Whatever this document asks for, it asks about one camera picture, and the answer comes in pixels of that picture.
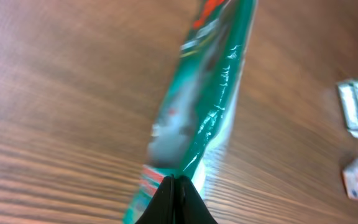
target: wooden table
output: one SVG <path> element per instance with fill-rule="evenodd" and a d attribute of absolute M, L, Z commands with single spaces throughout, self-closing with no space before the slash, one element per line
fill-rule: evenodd
<path fill-rule="evenodd" d="M 0 223 L 118 223 L 198 1 L 0 0 Z M 219 223 L 358 223 L 336 82 L 358 1 L 260 0 Z"/>

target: wood grain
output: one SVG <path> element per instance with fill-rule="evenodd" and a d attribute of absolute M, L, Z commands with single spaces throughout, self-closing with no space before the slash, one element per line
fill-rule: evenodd
<path fill-rule="evenodd" d="M 0 0 L 0 223 L 119 223 L 198 1 Z M 260 0 L 219 223 L 358 223 L 358 1 Z"/>

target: teal object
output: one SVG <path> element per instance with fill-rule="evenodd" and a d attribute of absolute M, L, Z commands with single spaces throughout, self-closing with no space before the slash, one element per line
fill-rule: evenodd
<path fill-rule="evenodd" d="M 124 215 L 134 223 L 167 175 L 189 177 L 202 195 L 234 119 L 256 0 L 204 0 L 152 127 L 141 186 Z"/>

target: wooden surface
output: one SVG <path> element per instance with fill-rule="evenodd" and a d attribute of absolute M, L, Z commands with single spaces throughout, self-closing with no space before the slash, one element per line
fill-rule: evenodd
<path fill-rule="evenodd" d="M 196 0 L 0 1 L 0 223 L 118 223 Z M 335 83 L 358 77 L 358 1 L 260 0 L 219 223 L 358 223 Z"/>

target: black object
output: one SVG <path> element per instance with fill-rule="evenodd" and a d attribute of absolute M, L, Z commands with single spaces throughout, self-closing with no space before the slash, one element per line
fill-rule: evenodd
<path fill-rule="evenodd" d="M 218 224 L 191 180 L 166 176 L 136 224 Z"/>

